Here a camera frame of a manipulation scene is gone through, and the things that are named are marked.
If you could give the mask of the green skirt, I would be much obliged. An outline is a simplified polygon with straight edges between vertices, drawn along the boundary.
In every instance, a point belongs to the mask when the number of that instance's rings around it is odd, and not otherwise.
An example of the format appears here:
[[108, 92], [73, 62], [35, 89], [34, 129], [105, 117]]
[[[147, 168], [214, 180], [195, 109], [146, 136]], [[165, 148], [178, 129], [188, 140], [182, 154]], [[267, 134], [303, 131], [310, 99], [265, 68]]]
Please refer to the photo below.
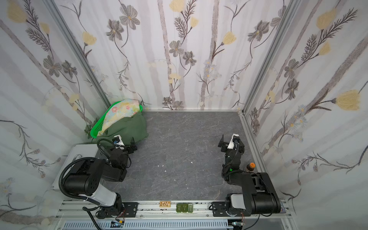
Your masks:
[[137, 112], [132, 117], [124, 117], [110, 126], [104, 133], [92, 140], [92, 143], [97, 143], [99, 139], [107, 139], [113, 141], [113, 137], [120, 135], [122, 142], [127, 145], [132, 139], [136, 143], [144, 140], [149, 136], [147, 132], [146, 119], [142, 112]]

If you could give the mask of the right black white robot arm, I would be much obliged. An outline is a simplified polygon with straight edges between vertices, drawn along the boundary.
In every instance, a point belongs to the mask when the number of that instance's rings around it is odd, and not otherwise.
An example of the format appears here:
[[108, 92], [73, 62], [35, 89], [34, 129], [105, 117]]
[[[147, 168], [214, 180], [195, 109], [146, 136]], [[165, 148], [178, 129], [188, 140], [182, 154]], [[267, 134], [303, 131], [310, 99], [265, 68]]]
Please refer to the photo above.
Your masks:
[[229, 185], [241, 187], [241, 193], [228, 194], [221, 208], [213, 204], [213, 215], [244, 216], [253, 214], [272, 215], [281, 212], [281, 201], [266, 172], [255, 173], [254, 170], [240, 168], [245, 145], [238, 134], [233, 134], [226, 142], [221, 137], [218, 147], [225, 153], [221, 177]]

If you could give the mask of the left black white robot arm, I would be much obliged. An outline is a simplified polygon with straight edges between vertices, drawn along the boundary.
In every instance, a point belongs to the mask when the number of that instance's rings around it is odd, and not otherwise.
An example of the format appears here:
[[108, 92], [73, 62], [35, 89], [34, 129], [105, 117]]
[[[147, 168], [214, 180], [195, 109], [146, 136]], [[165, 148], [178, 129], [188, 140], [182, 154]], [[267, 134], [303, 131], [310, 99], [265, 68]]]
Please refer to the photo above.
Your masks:
[[125, 144], [117, 135], [112, 140], [99, 139], [96, 146], [103, 157], [82, 157], [69, 163], [58, 179], [60, 191], [72, 199], [94, 204], [94, 208], [83, 208], [92, 220], [134, 217], [138, 204], [124, 203], [120, 194], [100, 181], [124, 181], [132, 164], [130, 155], [138, 149], [135, 140]]

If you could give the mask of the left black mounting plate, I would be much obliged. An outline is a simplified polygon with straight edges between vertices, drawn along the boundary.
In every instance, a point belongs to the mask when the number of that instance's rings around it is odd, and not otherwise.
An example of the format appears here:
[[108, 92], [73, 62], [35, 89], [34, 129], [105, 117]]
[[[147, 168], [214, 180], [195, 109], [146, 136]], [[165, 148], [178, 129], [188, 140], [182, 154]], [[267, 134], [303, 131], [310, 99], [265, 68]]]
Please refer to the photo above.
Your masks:
[[124, 218], [135, 218], [138, 211], [138, 202], [124, 202], [123, 203], [123, 214]]

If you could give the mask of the black mounting plate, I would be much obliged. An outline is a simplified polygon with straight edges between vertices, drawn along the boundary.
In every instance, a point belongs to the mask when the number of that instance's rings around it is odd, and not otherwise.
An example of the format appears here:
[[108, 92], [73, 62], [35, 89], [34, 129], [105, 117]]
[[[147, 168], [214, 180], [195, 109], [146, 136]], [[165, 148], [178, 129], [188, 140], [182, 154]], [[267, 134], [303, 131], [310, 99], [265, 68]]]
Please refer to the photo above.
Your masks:
[[212, 202], [209, 209], [212, 211], [213, 217], [228, 217], [226, 202]]
[[123, 203], [123, 214], [124, 218], [135, 218], [138, 211], [138, 202], [124, 202]]

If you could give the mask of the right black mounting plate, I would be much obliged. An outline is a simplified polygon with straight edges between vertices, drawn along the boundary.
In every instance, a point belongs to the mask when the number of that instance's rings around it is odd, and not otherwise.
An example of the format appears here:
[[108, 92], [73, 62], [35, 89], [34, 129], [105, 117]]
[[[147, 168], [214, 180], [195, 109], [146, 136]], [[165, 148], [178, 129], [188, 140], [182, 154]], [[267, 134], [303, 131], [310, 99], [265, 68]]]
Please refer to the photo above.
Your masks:
[[213, 217], [228, 217], [226, 202], [212, 202], [209, 209], [212, 211]]

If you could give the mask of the small wooden tag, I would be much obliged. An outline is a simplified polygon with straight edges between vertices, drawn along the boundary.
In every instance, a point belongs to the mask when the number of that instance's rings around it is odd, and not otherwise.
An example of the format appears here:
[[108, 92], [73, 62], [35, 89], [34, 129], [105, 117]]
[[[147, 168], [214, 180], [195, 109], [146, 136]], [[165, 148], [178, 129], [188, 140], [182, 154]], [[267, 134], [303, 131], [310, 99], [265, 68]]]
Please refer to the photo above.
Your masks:
[[159, 202], [160, 208], [170, 208], [171, 207], [171, 201], [160, 201]]

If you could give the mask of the green tag block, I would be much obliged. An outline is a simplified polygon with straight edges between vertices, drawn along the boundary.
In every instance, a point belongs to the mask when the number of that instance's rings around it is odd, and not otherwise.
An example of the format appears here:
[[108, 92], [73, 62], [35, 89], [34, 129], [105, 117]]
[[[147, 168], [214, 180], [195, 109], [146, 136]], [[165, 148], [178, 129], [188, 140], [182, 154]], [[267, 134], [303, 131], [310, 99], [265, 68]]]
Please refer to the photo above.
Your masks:
[[177, 213], [193, 213], [194, 205], [191, 203], [178, 203], [176, 205]]

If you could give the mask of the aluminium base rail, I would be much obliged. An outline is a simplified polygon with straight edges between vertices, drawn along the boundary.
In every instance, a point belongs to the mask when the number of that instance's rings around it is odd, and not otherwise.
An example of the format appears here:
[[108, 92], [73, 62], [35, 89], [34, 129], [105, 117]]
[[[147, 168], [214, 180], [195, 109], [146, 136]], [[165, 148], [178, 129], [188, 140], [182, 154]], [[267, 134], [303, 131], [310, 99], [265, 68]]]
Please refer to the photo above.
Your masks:
[[[212, 202], [222, 202], [222, 200], [189, 200], [189, 201], [171, 201], [170, 208], [160, 208], [159, 201], [133, 201], [138, 202], [138, 211], [135, 218], [124, 218], [122, 216], [119, 219], [132, 219], [132, 220], [149, 220], [149, 219], [241, 219], [245, 217], [245, 212], [241, 211], [239, 214], [231, 214], [229, 211], [228, 217], [213, 217], [212, 211], [209, 209]], [[191, 203], [194, 205], [193, 213], [177, 213], [176, 205], [178, 203]], [[93, 204], [87, 204], [82, 201], [64, 201], [60, 206], [56, 218], [64, 220], [77, 220], [77, 219], [89, 219], [89, 215], [86, 211], [82, 210], [83, 207], [88, 209], [94, 208]]]

